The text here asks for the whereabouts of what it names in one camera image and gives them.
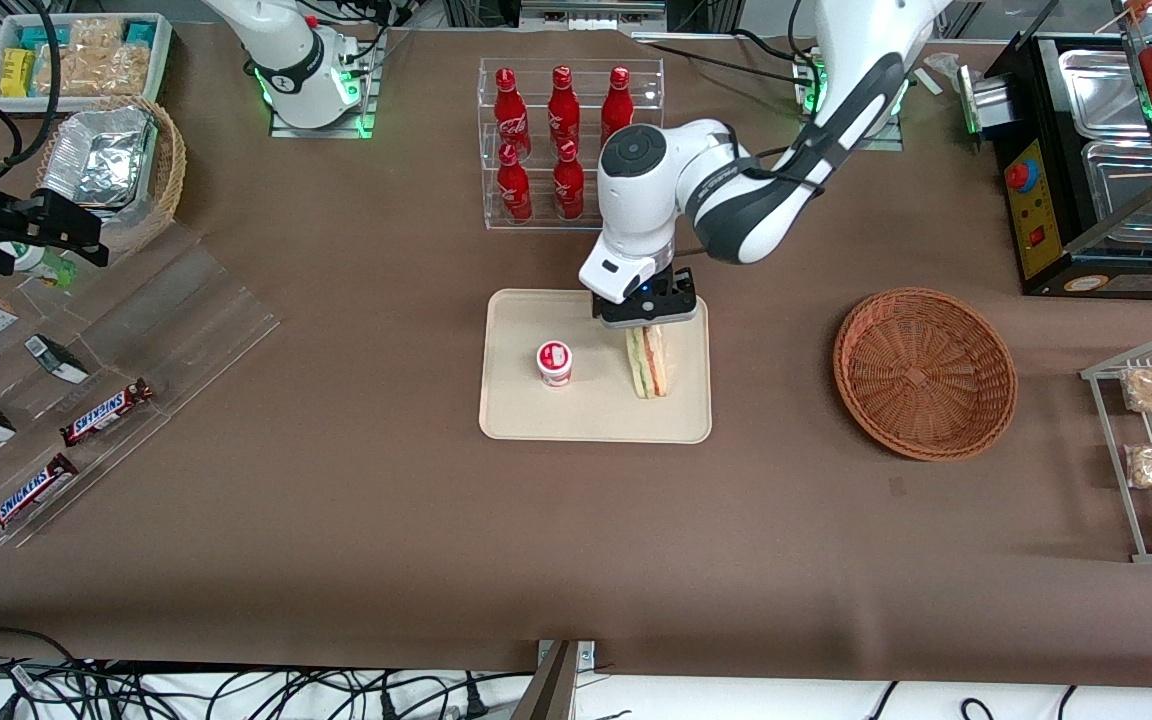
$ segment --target coca-cola bottle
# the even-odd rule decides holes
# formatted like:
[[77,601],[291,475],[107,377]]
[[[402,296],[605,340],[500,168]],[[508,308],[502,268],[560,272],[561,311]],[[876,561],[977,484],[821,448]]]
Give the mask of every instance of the coca-cola bottle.
[[607,145],[612,134],[634,122],[634,99],[630,97],[630,70],[616,65],[612,68],[612,86],[602,100],[602,141]]
[[567,65],[554,68],[554,91],[550,96],[550,137],[554,147],[571,141],[579,146],[579,100],[573,92],[573,69]]
[[531,187],[526,183],[526,170],[518,164],[518,151],[508,143],[500,143],[500,170],[497,173],[497,183],[500,185],[500,200],[506,209],[521,223],[531,219]]
[[575,220],[585,211],[585,170],[576,161],[576,143],[563,141],[554,165],[554,204],[558,217]]
[[495,118],[500,141],[513,145],[518,151],[520,160],[526,160],[526,156],[531,156],[531,136],[526,132],[526,103],[522,101],[518,83],[509,68],[497,70]]

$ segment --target wicker basket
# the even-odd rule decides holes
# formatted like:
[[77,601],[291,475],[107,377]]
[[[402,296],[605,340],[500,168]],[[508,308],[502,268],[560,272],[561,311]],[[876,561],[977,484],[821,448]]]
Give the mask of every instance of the wicker basket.
[[1016,369],[990,324],[941,291],[905,287],[856,305],[833,347],[847,410],[918,460],[986,450],[1016,411]]
[[[172,223],[175,209],[180,202],[180,191],[184,187],[184,141],[172,122],[166,109],[139,96],[122,94],[104,97],[96,103],[93,109],[119,109],[128,105],[145,109],[154,115],[159,127],[159,138],[154,145],[154,176],[150,179],[150,197],[152,205],[146,217],[131,227],[106,227],[101,230],[101,242],[114,252],[131,252],[141,250],[145,243],[159,236]],[[38,185],[47,172],[51,152],[56,146],[56,134],[52,132],[47,145],[41,151],[41,165],[38,167]]]

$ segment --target sandwich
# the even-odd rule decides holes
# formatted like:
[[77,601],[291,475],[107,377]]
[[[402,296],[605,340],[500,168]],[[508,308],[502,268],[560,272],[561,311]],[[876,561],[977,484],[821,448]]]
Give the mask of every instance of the sandwich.
[[627,329],[626,348],[630,353],[630,372],[637,396],[643,400],[666,396],[669,385],[664,372],[664,336],[660,325]]

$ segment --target robotic arm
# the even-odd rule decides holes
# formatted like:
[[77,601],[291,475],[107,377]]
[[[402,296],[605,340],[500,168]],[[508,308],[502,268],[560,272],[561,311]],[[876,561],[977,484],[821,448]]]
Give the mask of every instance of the robotic arm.
[[[579,279],[621,304],[673,260],[681,213],[705,252],[723,263],[767,258],[819,185],[884,122],[933,20],[950,0],[828,0],[817,5],[829,92],[772,172],[718,120],[660,129],[637,124],[611,137],[598,165],[602,233]],[[667,323],[666,318],[660,323]]]
[[242,40],[270,105],[289,126],[324,127],[362,99],[356,38],[308,22],[296,1],[202,1]]

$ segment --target table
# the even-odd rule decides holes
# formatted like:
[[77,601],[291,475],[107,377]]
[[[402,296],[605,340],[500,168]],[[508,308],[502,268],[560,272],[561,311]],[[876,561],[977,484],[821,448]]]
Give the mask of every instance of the table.
[[[283,324],[44,535],[0,548],[0,624],[122,659],[506,669],[535,638],[593,637],[622,673],[1152,685],[1152,568],[1126,561],[1075,377],[1152,340],[1152,304],[1020,296],[995,160],[968,146],[954,92],[911,91],[905,151],[855,156],[772,258],[695,259],[707,441],[495,442],[476,424],[486,301],[579,287],[593,233],[485,232],[477,60],[658,51],[416,32],[385,66],[374,138],[271,141],[228,28],[179,39],[179,218]],[[736,41],[687,47],[783,70]],[[950,50],[983,68],[1000,46]],[[788,88],[666,61],[669,123],[790,139]],[[1018,412],[977,458],[893,456],[838,400],[838,324],[900,286],[969,302],[1015,355]]]

